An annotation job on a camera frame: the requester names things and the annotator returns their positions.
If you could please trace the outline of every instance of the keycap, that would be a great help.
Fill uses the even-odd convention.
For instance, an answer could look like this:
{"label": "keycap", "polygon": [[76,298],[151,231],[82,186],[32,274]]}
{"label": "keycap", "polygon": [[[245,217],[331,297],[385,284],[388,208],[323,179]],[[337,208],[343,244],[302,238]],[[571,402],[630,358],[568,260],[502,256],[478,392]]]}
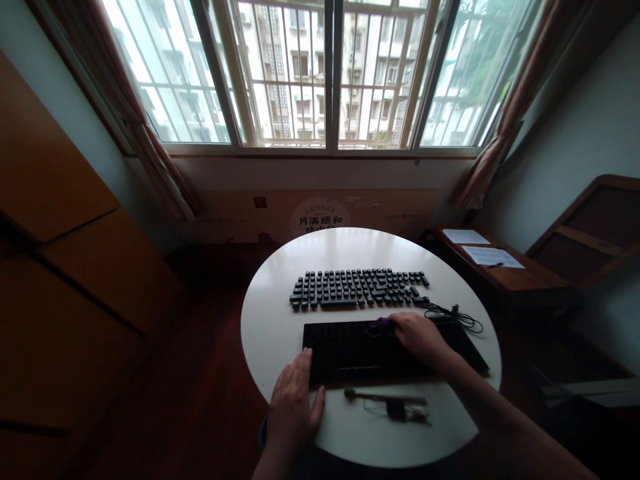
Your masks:
{"label": "keycap", "polygon": [[322,308],[332,308],[332,307],[354,307],[358,304],[356,300],[322,300],[320,306]]}

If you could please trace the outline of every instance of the white paper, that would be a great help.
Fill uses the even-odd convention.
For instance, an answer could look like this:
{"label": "white paper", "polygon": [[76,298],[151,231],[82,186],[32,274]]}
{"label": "white paper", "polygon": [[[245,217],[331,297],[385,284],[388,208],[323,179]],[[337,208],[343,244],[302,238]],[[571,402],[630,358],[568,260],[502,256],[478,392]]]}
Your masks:
{"label": "white paper", "polygon": [[486,247],[467,247],[466,245],[463,245],[462,248],[467,251],[471,259],[478,265],[496,265],[497,263],[502,263],[500,268],[524,268],[518,260],[504,250]]}
{"label": "white paper", "polygon": [[480,235],[475,230],[452,230],[452,229],[444,229],[442,230],[446,236],[448,236],[449,240],[454,243],[480,243],[480,244],[490,244],[491,242]]}

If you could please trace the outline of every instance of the window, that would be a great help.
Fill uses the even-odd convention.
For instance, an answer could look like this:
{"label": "window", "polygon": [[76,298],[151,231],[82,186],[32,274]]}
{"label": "window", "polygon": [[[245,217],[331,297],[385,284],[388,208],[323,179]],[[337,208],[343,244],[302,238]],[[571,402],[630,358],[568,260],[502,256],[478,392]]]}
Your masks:
{"label": "window", "polygon": [[147,8],[158,27],[164,30],[171,28],[165,7],[165,0],[147,0]]}
{"label": "window", "polygon": [[447,0],[335,0],[342,45],[328,59],[335,2],[102,1],[170,153],[327,149],[318,156],[480,152],[541,4],[462,1],[452,11]]}
{"label": "window", "polygon": [[295,10],[289,10],[289,26],[292,29],[305,29],[305,12],[298,10],[298,16],[296,21]]}
{"label": "window", "polygon": [[309,74],[309,60],[306,52],[291,52],[291,62],[293,63],[293,76],[299,77],[301,74],[303,77]]}

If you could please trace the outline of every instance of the cable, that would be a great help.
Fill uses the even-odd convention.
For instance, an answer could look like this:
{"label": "cable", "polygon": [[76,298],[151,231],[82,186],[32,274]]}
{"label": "cable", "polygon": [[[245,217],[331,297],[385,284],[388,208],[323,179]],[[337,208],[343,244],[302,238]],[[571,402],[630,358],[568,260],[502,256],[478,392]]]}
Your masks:
{"label": "cable", "polygon": [[451,307],[451,310],[447,310],[446,308],[431,302],[424,303],[423,307],[426,309],[425,318],[428,318],[429,320],[437,320],[438,317],[430,317],[428,316],[428,313],[438,313],[440,315],[458,320],[458,322],[460,322],[460,324],[464,328],[472,333],[482,333],[485,330],[482,323],[480,323],[478,320],[474,319],[470,315],[467,315],[466,313],[460,313],[460,306],[457,303]]}

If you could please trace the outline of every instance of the curtain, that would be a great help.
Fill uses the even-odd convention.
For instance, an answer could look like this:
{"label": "curtain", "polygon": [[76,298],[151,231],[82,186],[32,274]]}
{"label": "curtain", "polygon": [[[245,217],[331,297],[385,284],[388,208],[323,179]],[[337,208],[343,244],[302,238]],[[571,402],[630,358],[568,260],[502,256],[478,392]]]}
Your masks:
{"label": "curtain", "polygon": [[120,59],[100,0],[46,0],[68,42],[107,104],[124,122],[128,138],[164,206],[178,220],[202,214],[192,192],[149,124],[129,71]]}
{"label": "curtain", "polygon": [[458,209],[481,209],[491,180],[522,126],[524,114],[544,82],[565,26],[582,11],[582,0],[546,0],[535,36],[505,100],[494,138],[456,186],[451,204]]}

